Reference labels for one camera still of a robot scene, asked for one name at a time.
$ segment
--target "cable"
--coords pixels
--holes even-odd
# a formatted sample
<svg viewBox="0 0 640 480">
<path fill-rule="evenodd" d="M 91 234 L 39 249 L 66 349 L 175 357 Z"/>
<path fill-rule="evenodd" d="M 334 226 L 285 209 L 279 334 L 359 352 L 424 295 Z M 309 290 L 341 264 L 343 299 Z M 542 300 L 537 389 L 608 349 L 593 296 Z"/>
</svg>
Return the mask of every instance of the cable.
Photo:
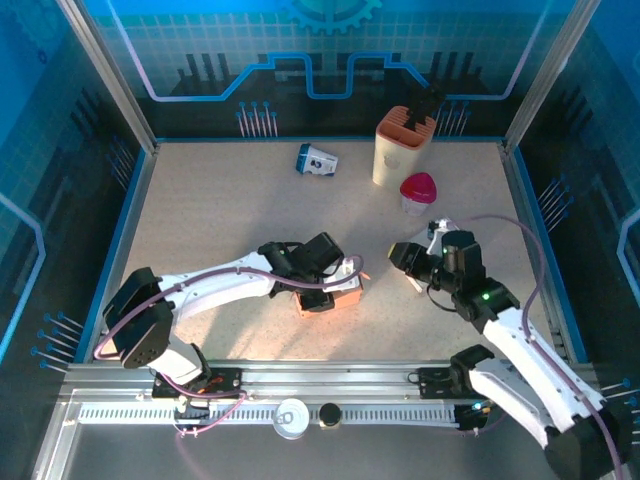
<svg viewBox="0 0 640 480">
<path fill-rule="evenodd" d="M 213 422 L 213 423 L 211 423 L 209 425 L 206 425 L 204 427 L 199 427 L 199 428 L 194 427 L 192 430 L 182 430 L 181 433 L 184 433 L 185 435 L 198 436 L 200 433 L 204 433 L 207 430 L 211 430 L 216 425 L 219 425 L 220 423 L 222 423 L 226 418 L 228 418 L 231 414 L 233 414 L 233 412 L 235 412 L 238 408 L 240 408 L 240 405 L 242 405 L 242 402 L 244 402 L 245 399 L 247 398 L 247 392 L 244 391 L 244 390 L 230 390 L 228 392 L 217 392 L 217 393 L 197 393 L 197 392 L 192 392 L 191 390 L 187 390 L 186 388 L 184 388 L 182 385 L 178 385 L 176 382 L 174 382 L 168 376 L 166 376 L 166 375 L 164 375 L 162 373 L 160 373 L 159 375 L 164 379 L 165 382 L 167 382 L 178 393 L 181 393 L 181 394 L 186 395 L 187 397 L 191 397 L 191 398 L 201 398 L 201 399 L 206 399 L 206 400 L 212 400 L 212 399 L 217 399 L 217 398 L 231 397 L 233 395 L 240 395 L 240 397 L 238 398 L 238 401 L 229 410 L 227 410 L 224 415 L 222 415 L 215 422 Z"/>
<path fill-rule="evenodd" d="M 182 432 L 182 430 L 178 429 L 178 427 L 176 427 L 174 425 L 174 428 L 176 430 L 178 430 L 178 433 L 175 435 L 174 437 L 174 443 L 176 445 L 176 450 L 178 451 L 178 453 L 180 454 L 180 457 L 182 458 L 183 463 L 189 468 L 189 470 L 191 470 L 191 478 L 197 478 L 199 480 L 212 480 L 211 479 L 211 475 L 209 475 L 207 472 L 205 472 L 202 468 L 202 466 L 197 463 L 192 457 L 191 455 L 189 455 L 185 449 L 185 445 L 187 442 L 184 442 L 184 433 Z"/>
<path fill-rule="evenodd" d="M 209 425 L 205 425 L 204 427 L 193 427 L 191 430 L 180 430 L 176 425 L 174 425 L 174 427 L 181 433 L 184 435 L 193 435 L 194 437 L 197 437 L 198 435 L 200 435 L 201 433 L 206 432 L 207 430 L 211 430 L 213 427 L 220 425 L 222 422 L 224 422 L 227 418 L 229 418 L 233 412 L 235 412 L 238 408 L 240 408 L 240 405 L 242 405 L 242 403 L 245 401 L 245 399 L 247 398 L 247 394 L 244 391 L 241 391 L 240 393 L 240 397 L 238 398 L 238 401 L 236 403 L 233 404 L 233 406 L 227 410 L 226 412 L 224 412 L 224 415 L 222 415 L 219 419 L 217 419 L 215 422 L 210 423 Z"/>
<path fill-rule="evenodd" d="M 544 250 L 542 249 L 542 245 L 540 244 L 540 240 L 538 240 L 536 235 L 524 223 L 518 220 L 515 220 L 511 217 L 507 217 L 506 215 L 497 215 L 497 214 L 477 215 L 477 216 L 473 216 L 473 217 L 461 220 L 461 222 L 462 223 L 472 222 L 475 220 L 484 220 L 487 218 L 504 220 L 505 222 L 509 222 L 509 223 L 512 223 L 513 225 L 516 225 L 517 227 L 520 227 L 520 229 L 524 233 L 526 233 L 527 236 L 529 236 L 529 238 L 531 238 L 531 240 L 535 244 L 536 249 L 538 251 L 538 260 L 539 260 L 540 266 L 538 268 L 538 278 L 536 281 L 536 286 L 533 289 L 533 292 L 531 292 L 531 295 L 529 295 L 529 298 L 525 302 L 524 307 L 522 309 L 522 330 L 524 331 L 527 337 L 527 340 L 529 341 L 529 344 L 533 347 L 533 349 L 544 359 L 547 365 L 549 365 L 553 369 L 553 371 L 558 374 L 558 376 L 569 387 L 569 389 L 576 395 L 576 397 L 582 401 L 582 403 L 587 408 L 591 416 L 593 416 L 596 423 L 598 424 L 598 427 L 602 431 L 602 435 L 604 437 L 605 443 L 607 444 L 607 449 L 609 450 L 609 454 L 611 455 L 611 460 L 613 462 L 613 469 L 615 472 L 616 479 L 623 480 L 620 455 L 616 449 L 616 445 L 613 440 L 613 437 L 611 436 L 609 429 L 607 428 L 606 424 L 604 423 L 604 420 L 602 419 L 602 416 L 600 415 L 598 410 L 593 406 L 593 404 L 587 398 L 587 396 L 582 392 L 582 390 L 580 390 L 580 387 L 576 385 L 573 379 L 564 372 L 564 370 L 560 367 L 560 365 L 558 365 L 554 361 L 554 359 L 542 348 L 542 346 L 536 341 L 535 337 L 531 334 L 531 328 L 529 326 L 529 309 L 531 308 L 531 304 L 533 303 L 538 293 L 540 293 L 540 289 L 542 288 L 542 282 L 546 274 L 545 255 L 544 255 Z"/>
<path fill-rule="evenodd" d="M 417 381 L 412 381 L 411 380 L 411 375 L 416 375 L 418 377 Z M 435 378 L 432 377 L 431 375 L 429 375 L 428 373 L 422 372 L 422 377 L 420 376 L 420 373 L 418 372 L 409 372 L 409 374 L 407 375 L 407 382 L 409 382 L 412 385 L 420 385 L 420 379 L 424 378 L 426 379 L 428 382 L 432 382 L 432 383 L 443 383 L 443 382 L 448 382 L 451 380 L 451 375 L 448 375 L 444 378 Z"/>
<path fill-rule="evenodd" d="M 445 307 L 441 303 L 436 302 L 431 296 L 431 293 L 429 293 L 430 291 L 431 291 L 431 285 L 427 285 L 427 297 L 429 297 L 429 300 L 431 300 L 431 303 L 433 303 L 436 307 L 438 307 L 440 310 L 444 310 L 445 312 L 451 312 L 451 313 L 458 312 L 455 308 Z"/>
<path fill-rule="evenodd" d="M 243 273 L 251 273 L 253 275 L 261 275 L 263 277 L 275 280 L 276 282 L 280 282 L 280 283 L 283 283 L 285 285 L 290 285 L 290 286 L 296 287 L 296 288 L 304 288 L 304 289 L 309 289 L 309 290 L 322 290 L 322 289 L 325 289 L 325 288 L 337 287 L 338 285 L 342 285 L 343 283 L 348 283 L 353 278 L 355 278 L 358 275 L 360 275 L 360 273 L 362 272 L 362 269 L 364 268 L 364 260 L 363 260 L 363 258 L 360 255 L 352 255 L 350 257 L 345 258 L 345 261 L 346 260 L 351 260 L 351 261 L 354 261 L 354 262 L 357 261 L 357 267 L 354 268 L 354 270 L 353 270 L 353 272 L 351 274 L 347 275 L 342 280 L 337 280 L 335 282 L 328 282 L 328 283 L 298 282 L 296 280 L 290 280 L 288 278 L 279 277 L 278 275 L 274 275 L 273 273 L 264 272 L 262 270 L 258 270 L 257 268 L 252 268 L 252 267 L 226 267 L 226 268 L 221 268 L 219 270 L 211 270 L 211 271 L 208 271 L 208 272 L 203 272 L 200 275 L 196 275 L 195 277 L 189 278 L 189 279 L 185 280 L 182 283 L 176 283 L 173 287 L 170 287 L 170 288 L 168 288 L 168 289 L 166 289 L 166 290 L 164 290 L 164 291 L 162 291 L 160 293 L 157 293 L 157 294 L 151 296 L 150 298 L 148 298 L 147 300 L 142 302 L 140 305 L 136 306 L 133 310 L 131 310 L 129 313 L 127 313 L 124 317 L 122 317 L 120 319 L 120 321 L 113 326 L 113 328 L 109 329 L 109 331 L 104 336 L 104 338 L 96 346 L 96 348 L 95 348 L 95 350 L 93 352 L 93 356 L 97 360 L 108 360 L 110 358 L 117 357 L 118 356 L 117 353 L 103 354 L 102 350 L 104 349 L 106 344 L 109 343 L 113 339 L 113 337 L 120 330 L 122 330 L 122 328 L 127 323 L 129 323 L 136 316 L 140 315 L 143 311 L 145 311 L 151 305 L 153 305 L 156 302 L 162 300 L 163 298 L 167 297 L 168 295 L 171 295 L 172 293 L 176 293 L 176 292 L 179 292 L 181 290 L 184 290 L 185 287 L 191 286 L 194 283 L 200 282 L 200 281 L 205 280 L 207 278 L 215 277 L 216 275 L 228 275 L 228 274 L 231 274 L 231 273 L 235 273 L 237 275 L 242 275 Z"/>
<path fill-rule="evenodd" d="M 320 278 L 329 278 L 329 277 L 334 276 L 336 273 L 338 273 L 338 269 L 340 268 L 340 265 L 342 265 L 343 261 L 344 261 L 344 255 L 340 255 L 340 257 L 338 257 L 338 260 L 336 262 L 336 268 L 333 270 L 333 272 L 331 272 L 331 273 L 321 272 L 321 273 L 318 274 L 318 276 Z"/>
</svg>

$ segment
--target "gear logo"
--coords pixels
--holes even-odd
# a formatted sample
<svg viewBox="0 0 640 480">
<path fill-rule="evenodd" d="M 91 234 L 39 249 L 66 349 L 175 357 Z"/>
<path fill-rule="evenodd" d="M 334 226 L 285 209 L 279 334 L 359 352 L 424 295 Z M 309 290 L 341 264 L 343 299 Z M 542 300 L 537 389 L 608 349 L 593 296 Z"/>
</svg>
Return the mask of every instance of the gear logo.
<svg viewBox="0 0 640 480">
<path fill-rule="evenodd" d="M 300 28 L 310 27 L 313 33 L 328 35 L 359 28 L 363 20 L 371 19 L 373 9 L 381 6 L 381 0 L 283 0 L 289 18 Z"/>
</svg>

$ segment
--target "small box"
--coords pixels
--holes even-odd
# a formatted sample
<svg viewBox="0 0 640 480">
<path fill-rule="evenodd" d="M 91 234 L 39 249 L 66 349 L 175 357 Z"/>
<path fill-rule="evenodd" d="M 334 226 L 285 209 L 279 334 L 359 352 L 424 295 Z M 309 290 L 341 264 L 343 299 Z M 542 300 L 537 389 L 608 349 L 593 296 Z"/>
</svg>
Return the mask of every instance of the small box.
<svg viewBox="0 0 640 480">
<path fill-rule="evenodd" d="M 298 152 L 296 160 L 296 170 L 298 172 L 333 177 L 337 168 L 338 157 L 335 155 L 318 150 L 312 147 L 310 143 L 300 146 L 300 152 Z"/>
<path fill-rule="evenodd" d="M 362 277 L 359 277 L 360 285 L 356 288 L 352 288 L 351 290 L 345 292 L 332 292 L 333 293 L 333 301 L 335 306 L 331 310 L 327 310 L 328 312 L 332 312 L 334 310 L 338 310 L 340 308 L 350 307 L 352 305 L 357 305 L 360 303 L 360 299 L 362 298 L 362 292 L 364 291 L 364 287 L 362 286 Z M 300 305 L 300 296 L 296 293 L 296 308 L 298 309 L 298 313 L 302 318 L 314 317 L 316 315 L 322 315 L 325 312 L 310 312 L 307 310 L 302 310 Z"/>
</svg>

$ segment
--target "orange box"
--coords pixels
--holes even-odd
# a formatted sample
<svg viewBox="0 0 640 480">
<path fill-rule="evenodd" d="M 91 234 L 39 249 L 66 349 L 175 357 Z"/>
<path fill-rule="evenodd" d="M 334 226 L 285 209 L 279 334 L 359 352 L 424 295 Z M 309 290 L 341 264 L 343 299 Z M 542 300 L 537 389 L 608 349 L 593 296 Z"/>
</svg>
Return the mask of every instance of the orange box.
<svg viewBox="0 0 640 480">
<path fill-rule="evenodd" d="M 296 293 L 296 308 L 298 309 L 298 313 L 302 318 L 309 318 L 316 315 L 322 315 L 323 313 L 333 312 L 334 310 L 338 310 L 339 308 L 357 305 L 358 303 L 360 303 L 360 298 L 362 298 L 362 292 L 364 291 L 364 287 L 362 285 L 362 277 L 359 277 L 359 279 L 360 285 L 357 288 L 352 288 L 351 290 L 346 292 L 332 292 L 335 307 L 331 310 L 327 310 L 326 312 L 310 312 L 308 310 L 302 310 L 302 306 L 300 305 L 300 296 Z"/>
<path fill-rule="evenodd" d="M 425 125 L 416 123 L 415 131 L 409 130 L 404 126 L 409 119 L 408 111 L 407 107 L 393 107 L 378 124 L 376 135 L 409 150 L 418 150 L 431 141 L 436 121 L 425 117 Z"/>
</svg>

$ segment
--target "beige table surface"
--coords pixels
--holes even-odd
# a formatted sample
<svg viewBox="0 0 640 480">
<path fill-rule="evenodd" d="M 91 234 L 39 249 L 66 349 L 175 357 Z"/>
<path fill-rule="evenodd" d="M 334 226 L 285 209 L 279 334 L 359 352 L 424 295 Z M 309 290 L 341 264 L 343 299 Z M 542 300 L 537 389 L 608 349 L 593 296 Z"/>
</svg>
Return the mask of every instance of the beige table surface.
<svg viewBox="0 0 640 480">
<path fill-rule="evenodd" d="M 162 145 L 124 278 L 143 266 L 157 275 L 200 270 L 269 241 L 306 242 L 327 231 L 347 255 L 364 256 L 372 280 L 358 306 L 301 319 L 291 296 L 281 293 L 223 305 L 181 322 L 175 332 L 210 359 L 448 359 L 475 343 L 488 345 L 470 324 L 420 296 L 387 252 L 430 218 L 515 216 L 497 146 L 431 145 L 425 170 L 436 181 L 438 200 L 427 215 L 411 218 L 398 193 L 371 181 L 373 142 L 313 145 L 340 158 L 335 177 L 297 173 L 300 143 Z M 524 303 L 535 281 L 521 232 L 496 220 L 469 229 L 488 274 Z M 444 293 L 434 295 L 449 302 Z M 549 338 L 539 300 L 531 313 Z"/>
</svg>

